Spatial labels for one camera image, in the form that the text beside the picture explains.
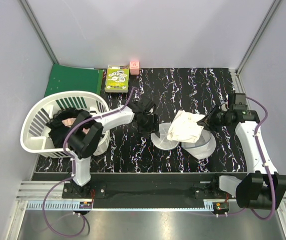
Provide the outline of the white mesh laundry bag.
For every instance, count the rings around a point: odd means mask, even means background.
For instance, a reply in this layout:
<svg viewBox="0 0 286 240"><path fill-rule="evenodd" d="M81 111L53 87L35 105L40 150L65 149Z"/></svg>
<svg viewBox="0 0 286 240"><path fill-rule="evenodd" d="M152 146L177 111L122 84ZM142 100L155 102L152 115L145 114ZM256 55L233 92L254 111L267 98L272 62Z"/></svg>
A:
<svg viewBox="0 0 286 240"><path fill-rule="evenodd" d="M203 130L201 136L196 143L178 142L167 139L167 133L171 123L164 122L159 124L158 137L152 133L150 138L155 147L163 151L170 151L176 149L179 145L197 159L204 159L211 156L216 149L216 140L210 131Z"/></svg>

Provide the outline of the white bra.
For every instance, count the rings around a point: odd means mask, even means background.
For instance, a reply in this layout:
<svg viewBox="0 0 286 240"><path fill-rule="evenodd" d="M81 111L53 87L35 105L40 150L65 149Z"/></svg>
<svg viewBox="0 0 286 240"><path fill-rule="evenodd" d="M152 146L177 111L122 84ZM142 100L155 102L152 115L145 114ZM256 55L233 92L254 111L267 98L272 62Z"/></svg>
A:
<svg viewBox="0 0 286 240"><path fill-rule="evenodd" d="M167 139L169 141L182 143L196 143L204 129L204 127L198 125L197 122L204 117L205 115L203 114L179 110L169 127Z"/></svg>

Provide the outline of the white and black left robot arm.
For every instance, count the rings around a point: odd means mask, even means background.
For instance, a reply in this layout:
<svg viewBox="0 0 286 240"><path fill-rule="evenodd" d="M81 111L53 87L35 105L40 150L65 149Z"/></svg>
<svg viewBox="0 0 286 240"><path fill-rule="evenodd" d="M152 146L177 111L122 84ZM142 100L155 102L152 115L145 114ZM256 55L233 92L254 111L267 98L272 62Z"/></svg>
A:
<svg viewBox="0 0 286 240"><path fill-rule="evenodd" d="M135 123L138 134L148 138L160 136L156 103L148 98L126 101L124 105L102 114L83 111L77 117L63 142L63 150L71 157L73 192L80 198L90 194L91 157L97 150L101 135L121 125Z"/></svg>

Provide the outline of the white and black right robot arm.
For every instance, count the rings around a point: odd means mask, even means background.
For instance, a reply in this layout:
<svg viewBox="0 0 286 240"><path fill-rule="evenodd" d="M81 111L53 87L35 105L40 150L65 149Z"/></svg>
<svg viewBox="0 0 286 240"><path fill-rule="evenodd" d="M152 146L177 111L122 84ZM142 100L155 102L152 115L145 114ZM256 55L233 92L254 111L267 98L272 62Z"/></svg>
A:
<svg viewBox="0 0 286 240"><path fill-rule="evenodd" d="M286 192L286 175L278 173L264 145L258 113L249 110L243 93L229 94L226 103L215 106L198 125L215 132L234 127L246 161L247 174L242 180L221 175L210 185L211 195L221 198L230 194L240 208L275 211Z"/></svg>

